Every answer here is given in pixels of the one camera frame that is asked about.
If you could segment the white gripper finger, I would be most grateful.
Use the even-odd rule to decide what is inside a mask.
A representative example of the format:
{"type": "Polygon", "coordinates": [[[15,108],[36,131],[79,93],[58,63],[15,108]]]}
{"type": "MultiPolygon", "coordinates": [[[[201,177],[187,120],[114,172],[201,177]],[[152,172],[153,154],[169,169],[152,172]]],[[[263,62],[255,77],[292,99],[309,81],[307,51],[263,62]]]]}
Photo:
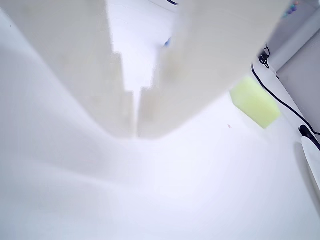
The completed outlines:
{"type": "Polygon", "coordinates": [[[133,94],[113,50],[107,1],[3,0],[0,6],[100,127],[132,137],[133,94]]]}
{"type": "Polygon", "coordinates": [[[244,77],[287,0],[184,0],[152,86],[141,92],[140,138],[170,134],[244,77]]]}

